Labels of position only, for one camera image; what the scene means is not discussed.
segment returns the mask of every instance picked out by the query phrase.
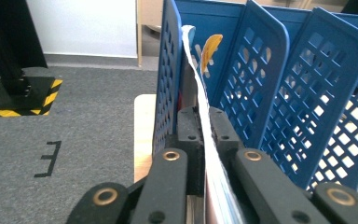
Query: blue plastic crate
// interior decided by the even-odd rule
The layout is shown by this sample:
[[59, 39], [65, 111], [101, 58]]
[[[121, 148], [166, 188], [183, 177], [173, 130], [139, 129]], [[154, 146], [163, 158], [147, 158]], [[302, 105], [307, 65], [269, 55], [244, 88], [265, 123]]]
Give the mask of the blue plastic crate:
[[[331, 147], [327, 143], [339, 138], [334, 130], [358, 86], [358, 29], [354, 28], [358, 16], [335, 15], [341, 19], [322, 9], [263, 9], [252, 1], [247, 5], [164, 1], [154, 150], [164, 147], [167, 133], [175, 133], [182, 61], [181, 32], [176, 29], [190, 24], [197, 30], [192, 45], [196, 60], [210, 35], [223, 35], [204, 77], [211, 105], [226, 111], [247, 147], [266, 150], [295, 183], [306, 188], [325, 160], [321, 157]], [[338, 161], [346, 158], [339, 156]], [[346, 185], [358, 183], [351, 178], [358, 153], [351, 159], [355, 164], [346, 167], [347, 175], [336, 175], [337, 180], [348, 180], [341, 181]]]

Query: white paper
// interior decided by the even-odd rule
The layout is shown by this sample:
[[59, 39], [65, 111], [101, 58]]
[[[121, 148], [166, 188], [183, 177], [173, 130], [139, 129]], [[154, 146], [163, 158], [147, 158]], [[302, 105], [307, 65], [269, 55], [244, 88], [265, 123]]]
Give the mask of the white paper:
[[183, 44], [188, 63], [194, 70], [198, 87], [200, 122], [205, 147], [205, 221], [209, 223], [244, 223], [237, 198], [229, 185], [226, 170], [220, 161], [213, 140], [209, 103], [205, 87], [202, 85], [199, 72], [195, 68], [190, 53], [189, 36], [192, 38], [194, 26], [182, 27]]

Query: gray carpet floor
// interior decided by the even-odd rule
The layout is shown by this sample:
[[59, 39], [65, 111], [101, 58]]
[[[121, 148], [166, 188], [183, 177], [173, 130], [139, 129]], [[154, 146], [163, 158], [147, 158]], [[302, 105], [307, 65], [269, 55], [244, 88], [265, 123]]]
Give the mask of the gray carpet floor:
[[[133, 102], [156, 91], [157, 72], [51, 67], [62, 79], [48, 116], [0, 118], [0, 223], [64, 223], [83, 194], [133, 180]], [[46, 173], [61, 141], [51, 176]]]

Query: black metal base plate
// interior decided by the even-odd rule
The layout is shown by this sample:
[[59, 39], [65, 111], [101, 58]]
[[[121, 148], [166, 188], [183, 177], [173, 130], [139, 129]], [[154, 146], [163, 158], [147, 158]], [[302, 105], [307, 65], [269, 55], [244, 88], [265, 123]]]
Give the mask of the black metal base plate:
[[0, 110], [41, 109], [48, 92], [55, 80], [54, 77], [28, 77], [31, 92], [28, 96], [8, 95], [0, 82]]

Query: yellow and black hazard tape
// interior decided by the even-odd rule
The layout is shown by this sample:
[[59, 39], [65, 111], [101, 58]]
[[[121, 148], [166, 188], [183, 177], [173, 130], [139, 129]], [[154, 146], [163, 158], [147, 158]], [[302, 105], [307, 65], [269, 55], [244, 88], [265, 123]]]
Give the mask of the yellow and black hazard tape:
[[0, 117], [19, 117], [19, 116], [36, 116], [48, 115], [51, 106], [58, 95], [58, 90], [62, 84], [62, 80], [55, 79], [48, 91], [48, 96], [42, 108], [33, 110], [0, 110]]

